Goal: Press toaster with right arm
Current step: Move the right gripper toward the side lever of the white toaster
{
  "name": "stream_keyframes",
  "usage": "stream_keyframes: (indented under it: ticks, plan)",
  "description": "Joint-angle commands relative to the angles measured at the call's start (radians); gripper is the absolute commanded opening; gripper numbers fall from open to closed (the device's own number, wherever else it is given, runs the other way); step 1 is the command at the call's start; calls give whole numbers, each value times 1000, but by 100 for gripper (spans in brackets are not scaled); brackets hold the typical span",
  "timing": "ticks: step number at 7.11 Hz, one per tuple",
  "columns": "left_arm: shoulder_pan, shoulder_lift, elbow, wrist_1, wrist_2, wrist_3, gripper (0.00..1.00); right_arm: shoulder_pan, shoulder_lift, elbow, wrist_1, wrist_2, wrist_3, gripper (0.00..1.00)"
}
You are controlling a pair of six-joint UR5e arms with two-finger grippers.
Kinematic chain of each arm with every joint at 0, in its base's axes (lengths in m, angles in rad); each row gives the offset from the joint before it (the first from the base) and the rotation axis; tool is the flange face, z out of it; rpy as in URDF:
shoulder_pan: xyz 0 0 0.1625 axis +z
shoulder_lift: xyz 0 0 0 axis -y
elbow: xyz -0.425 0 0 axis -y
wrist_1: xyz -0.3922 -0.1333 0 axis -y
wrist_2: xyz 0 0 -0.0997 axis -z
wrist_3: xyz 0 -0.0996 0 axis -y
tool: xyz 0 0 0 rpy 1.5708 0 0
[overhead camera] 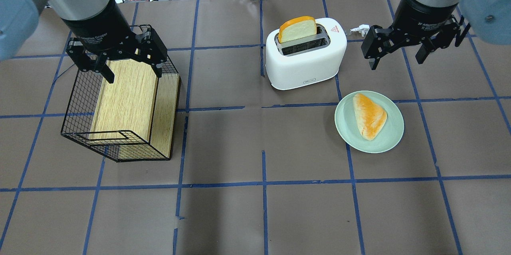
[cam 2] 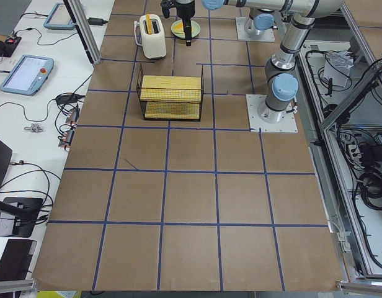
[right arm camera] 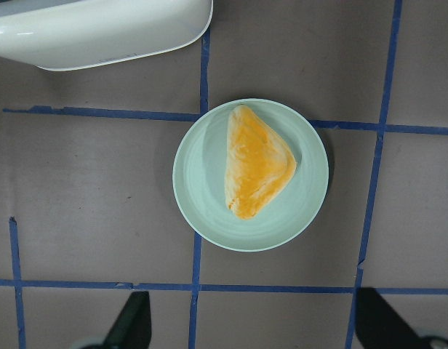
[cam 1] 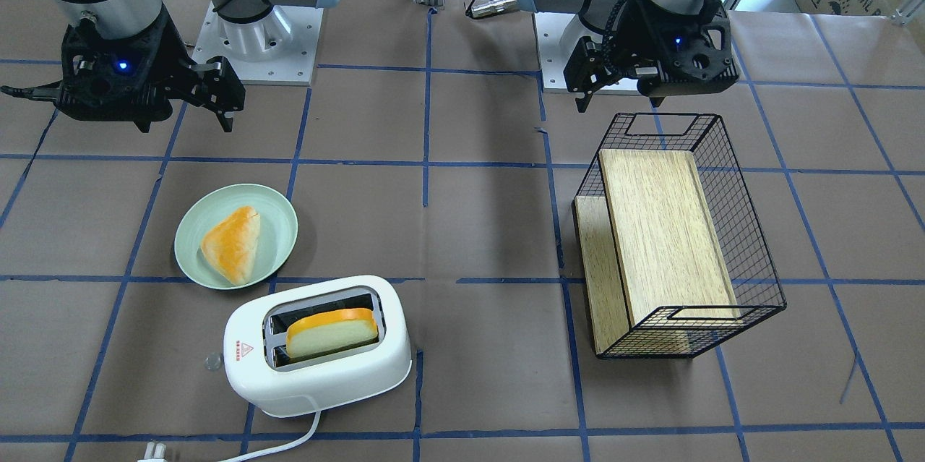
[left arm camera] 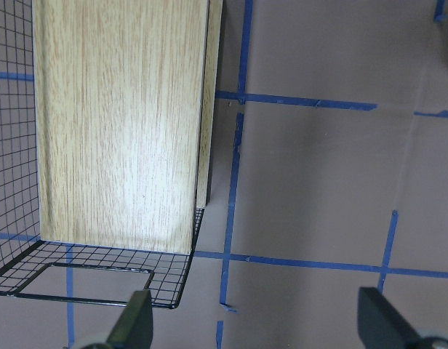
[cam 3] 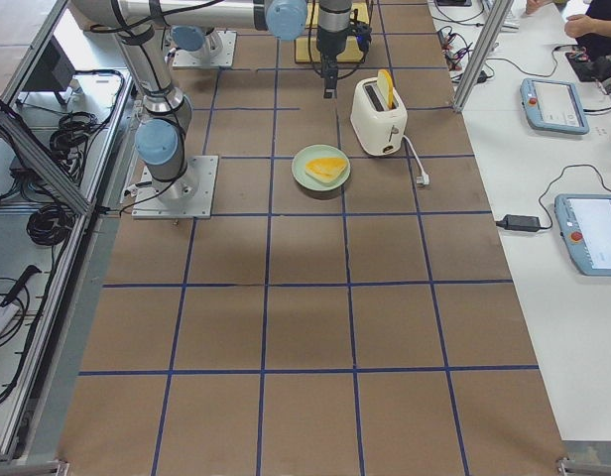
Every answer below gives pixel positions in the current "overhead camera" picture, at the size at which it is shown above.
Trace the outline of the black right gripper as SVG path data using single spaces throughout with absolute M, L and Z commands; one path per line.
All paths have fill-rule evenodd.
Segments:
M 372 71 L 381 58 L 394 46 L 422 44 L 415 55 L 418 64 L 438 48 L 449 47 L 452 40 L 458 47 L 467 36 L 468 28 L 461 31 L 464 18 L 458 22 L 452 15 L 455 5 L 427 6 L 416 0 L 400 0 L 394 22 L 388 28 L 371 26 L 361 45 L 361 51 Z

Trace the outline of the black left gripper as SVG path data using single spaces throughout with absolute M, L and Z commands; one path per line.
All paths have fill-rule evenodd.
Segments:
M 162 66 L 167 61 L 165 44 L 157 32 L 133 33 L 115 1 L 110 0 L 103 11 L 91 18 L 67 20 L 66 25 L 74 33 L 74 40 L 95 55 L 92 71 L 101 74 L 108 83 L 113 84 L 115 80 L 107 65 L 109 57 L 140 57 L 161 77 Z

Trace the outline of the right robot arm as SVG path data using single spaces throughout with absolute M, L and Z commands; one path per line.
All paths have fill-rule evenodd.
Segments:
M 388 28 L 371 26 L 361 45 L 374 71 L 382 57 L 407 46 L 420 45 L 422 64 L 434 51 L 454 42 L 460 46 L 472 29 L 483 41 L 509 45 L 511 0 L 401 0 Z

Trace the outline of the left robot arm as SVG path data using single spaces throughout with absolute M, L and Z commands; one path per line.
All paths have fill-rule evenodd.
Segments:
M 34 33 L 47 4 L 75 35 L 66 53 L 80 71 L 100 73 L 113 83 L 107 62 L 131 59 L 150 65 L 161 77 L 169 62 L 166 46 L 150 25 L 142 26 L 142 34 L 133 33 L 116 0 L 1 0 L 2 61 L 13 58 Z

